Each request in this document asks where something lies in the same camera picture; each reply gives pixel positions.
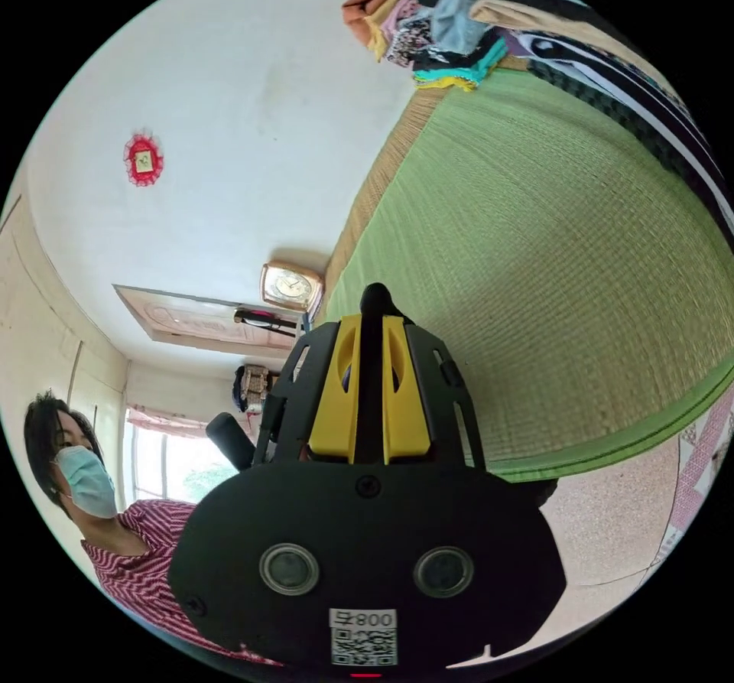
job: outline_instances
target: clock face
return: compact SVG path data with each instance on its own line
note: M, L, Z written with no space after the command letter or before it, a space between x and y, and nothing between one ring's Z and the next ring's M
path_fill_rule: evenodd
M274 281L274 290L289 301L307 301L311 295L311 283L296 272L284 272Z

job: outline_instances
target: black hair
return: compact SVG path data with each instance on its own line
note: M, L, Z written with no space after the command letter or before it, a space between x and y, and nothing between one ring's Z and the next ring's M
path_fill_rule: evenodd
M60 507L64 514L70 518L67 509L61 503L60 487L57 486L51 473L51 462L59 451L57 443L57 436L60 431L58 411L66 413L76 421L82 433L84 433L84 437L92 446L92 451L102 461L102 464L105 462L92 425L82 413L78 410L72 410L63 400L54 397L51 390L36 395L36 399L25 412L25 423L23 425L28 463L31 465L31 471L38 486L43 490L46 497L54 505Z

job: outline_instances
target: red decoration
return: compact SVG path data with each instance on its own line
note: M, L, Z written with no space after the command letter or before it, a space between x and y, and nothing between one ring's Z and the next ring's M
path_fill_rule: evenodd
M148 131L136 132L125 146L125 166L130 183L152 186L163 172L161 143Z

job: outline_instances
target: screw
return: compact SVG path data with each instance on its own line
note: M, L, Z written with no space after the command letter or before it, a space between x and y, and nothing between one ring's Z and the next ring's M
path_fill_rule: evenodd
M204 616L206 606L199 597L189 597L183 602L183 608L194 616Z
M382 485L376 476L363 476L361 479L357 479L357 494L365 499L376 497L381 489Z

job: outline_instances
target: curtain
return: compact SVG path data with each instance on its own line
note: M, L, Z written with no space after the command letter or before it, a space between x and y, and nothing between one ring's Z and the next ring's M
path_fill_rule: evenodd
M128 405L128 409L128 423L137 428L165 433L169 436L207 438L206 423L202 421L194 421L180 413L170 413L163 410L146 408L144 405ZM248 437L252 438L252 428L248 417L245 415L235 415L234 418Z

